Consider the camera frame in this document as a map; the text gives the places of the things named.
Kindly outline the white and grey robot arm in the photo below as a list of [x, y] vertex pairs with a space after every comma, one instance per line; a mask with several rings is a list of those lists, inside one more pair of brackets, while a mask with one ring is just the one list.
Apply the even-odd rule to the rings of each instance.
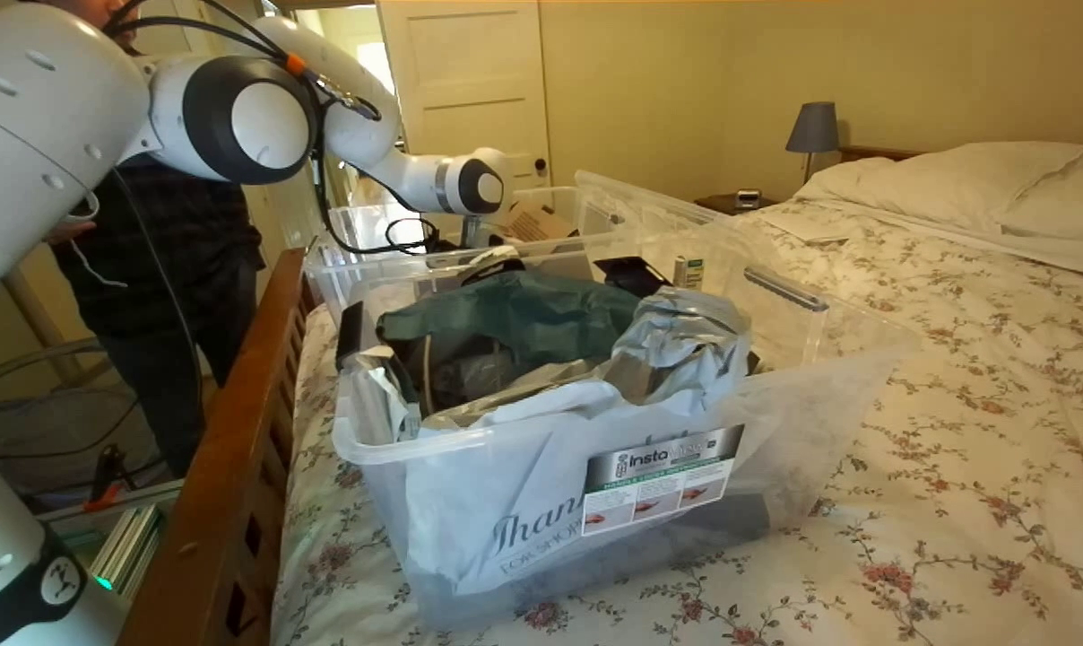
[[0, 8], [0, 278], [121, 161], [217, 182], [278, 182], [313, 156], [412, 212], [496, 212], [496, 156], [412, 156], [395, 94], [355, 57], [263, 17], [244, 54], [137, 57], [68, 12]]

